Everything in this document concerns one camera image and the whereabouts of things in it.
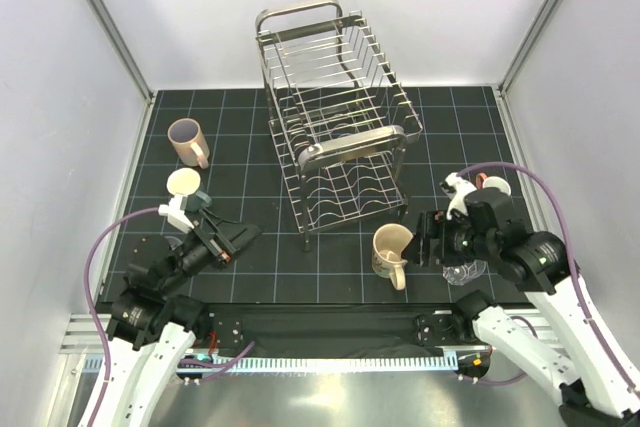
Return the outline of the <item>cream floral painted mug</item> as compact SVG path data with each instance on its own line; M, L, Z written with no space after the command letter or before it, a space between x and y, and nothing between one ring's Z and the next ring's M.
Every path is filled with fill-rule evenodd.
M376 275L388 279L395 290L406 288L405 266L402 252L413 238L403 225L389 223L379 227L372 240L372 269Z

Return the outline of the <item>coral mug white interior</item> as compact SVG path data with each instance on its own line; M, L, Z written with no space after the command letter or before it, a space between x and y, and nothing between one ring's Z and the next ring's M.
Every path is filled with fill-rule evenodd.
M508 196L512 194L511 185L499 176L489 176L480 172L475 177L475 184L477 189L495 188Z

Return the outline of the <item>pink mug with handle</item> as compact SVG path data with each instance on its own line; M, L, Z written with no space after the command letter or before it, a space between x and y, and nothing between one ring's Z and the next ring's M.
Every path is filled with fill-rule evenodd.
M201 169L209 167L209 146L195 119L181 118L174 121L168 128L167 136L184 165Z

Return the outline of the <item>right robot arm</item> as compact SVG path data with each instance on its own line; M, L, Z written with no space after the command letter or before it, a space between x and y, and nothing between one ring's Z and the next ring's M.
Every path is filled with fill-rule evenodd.
M501 350L549 395L568 426L638 425L639 371L596 326L568 244L530 229L496 187L478 189L452 176L441 188L448 207L421 213L403 258L440 267L489 263L535 306L561 348L530 334L480 291L456 302L452 335Z

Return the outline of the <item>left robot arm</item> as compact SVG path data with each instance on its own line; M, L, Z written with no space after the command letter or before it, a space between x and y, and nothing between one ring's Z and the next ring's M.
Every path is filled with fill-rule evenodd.
M94 322L104 360L81 425L148 425L177 368L197 365L191 347L208 342L214 351L219 340L239 343L237 326L224 332L204 302L178 291L206 268L226 268L261 233L255 225L206 215L177 245L159 234L135 244L108 322Z

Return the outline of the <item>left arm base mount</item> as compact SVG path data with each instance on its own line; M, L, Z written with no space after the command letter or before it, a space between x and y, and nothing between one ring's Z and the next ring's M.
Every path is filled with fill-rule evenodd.
M212 314L200 346L208 351L238 350L245 345L243 321L239 316Z

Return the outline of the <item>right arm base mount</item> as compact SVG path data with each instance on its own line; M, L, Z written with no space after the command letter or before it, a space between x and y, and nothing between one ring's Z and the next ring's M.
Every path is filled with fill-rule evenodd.
M414 318L415 338L423 347L456 345L458 342L452 324L451 311L434 311Z

